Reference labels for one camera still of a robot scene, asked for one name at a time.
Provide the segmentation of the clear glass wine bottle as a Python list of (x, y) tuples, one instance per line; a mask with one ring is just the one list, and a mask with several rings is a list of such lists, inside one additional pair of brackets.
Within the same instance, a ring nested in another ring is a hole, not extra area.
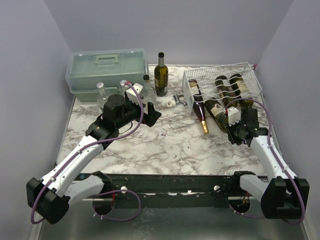
[(155, 89), (151, 86), (149, 75), (143, 76), (143, 89), (142, 89), (142, 103), (145, 105), (144, 111), (148, 112), (148, 103), (152, 103), (153, 107), (157, 109), (157, 96)]

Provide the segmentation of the dark green bottle black neck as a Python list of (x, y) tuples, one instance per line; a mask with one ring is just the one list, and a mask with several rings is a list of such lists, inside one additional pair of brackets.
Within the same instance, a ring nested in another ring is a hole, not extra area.
[(228, 118), (225, 115), (224, 108), (218, 102), (218, 100), (214, 97), (211, 97), (204, 102), (204, 106), (215, 123), (218, 125), (219, 129), (222, 132), (227, 133), (226, 125), (228, 124)]

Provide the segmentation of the clear bottle dark label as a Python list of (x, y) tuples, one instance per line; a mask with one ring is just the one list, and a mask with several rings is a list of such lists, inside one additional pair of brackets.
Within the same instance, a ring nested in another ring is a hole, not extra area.
[(128, 82), (127, 80), (123, 79), (119, 83), (120, 84), (120, 89), (121, 89), (120, 92), (121, 92), (122, 95), (125, 95), (126, 90), (129, 88), (129, 86), (126, 85), (127, 82)]

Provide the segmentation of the dark green brown-label wine bottle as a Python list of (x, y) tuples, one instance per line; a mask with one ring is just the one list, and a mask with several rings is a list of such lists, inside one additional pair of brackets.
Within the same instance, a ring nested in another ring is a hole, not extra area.
[(154, 68), (154, 84), (156, 95), (164, 97), (168, 92), (168, 67), (164, 63), (165, 54), (158, 53), (158, 65)]

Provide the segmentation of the olive bottle silver cap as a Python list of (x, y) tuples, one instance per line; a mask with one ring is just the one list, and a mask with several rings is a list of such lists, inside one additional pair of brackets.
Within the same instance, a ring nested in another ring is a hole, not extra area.
[(227, 80), (227, 77), (224, 75), (220, 75), (215, 79), (214, 83), (217, 87), (217, 91), (219, 93), (221, 101), (226, 107), (231, 101), (235, 99), (235, 95), (232, 88), (224, 84), (224, 80)]

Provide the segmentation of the clear bottle red cap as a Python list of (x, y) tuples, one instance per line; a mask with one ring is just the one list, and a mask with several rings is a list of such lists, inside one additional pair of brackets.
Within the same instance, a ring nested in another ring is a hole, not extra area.
[(101, 110), (104, 109), (104, 104), (108, 101), (108, 98), (113, 94), (110, 89), (106, 88), (103, 82), (96, 84), (98, 89), (97, 103)]

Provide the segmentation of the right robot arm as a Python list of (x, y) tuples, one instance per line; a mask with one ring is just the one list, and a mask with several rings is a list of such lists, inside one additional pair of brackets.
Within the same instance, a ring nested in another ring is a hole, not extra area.
[(299, 178), (285, 163), (274, 145), (274, 140), (265, 127), (259, 126), (258, 111), (255, 108), (226, 110), (226, 130), (232, 144), (246, 144), (253, 149), (266, 173), (263, 182), (253, 173), (240, 173), (230, 183), (230, 191), (241, 196), (245, 192), (260, 202), (267, 219), (298, 220), (304, 217), (310, 185), (305, 178)]

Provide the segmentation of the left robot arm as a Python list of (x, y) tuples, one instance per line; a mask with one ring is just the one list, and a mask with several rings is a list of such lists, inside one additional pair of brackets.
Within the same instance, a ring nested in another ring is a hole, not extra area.
[(53, 170), (41, 179), (31, 178), (26, 184), (27, 203), (31, 210), (31, 223), (36, 225), (35, 213), (50, 224), (56, 224), (71, 204), (91, 196), (107, 197), (127, 193), (125, 187), (114, 189), (111, 179), (98, 171), (85, 180), (74, 182), (78, 174), (112, 142), (124, 138), (119, 129), (137, 121), (152, 127), (161, 117), (151, 102), (131, 101), (127, 96), (114, 94), (104, 104), (102, 114), (88, 127), (77, 147)]

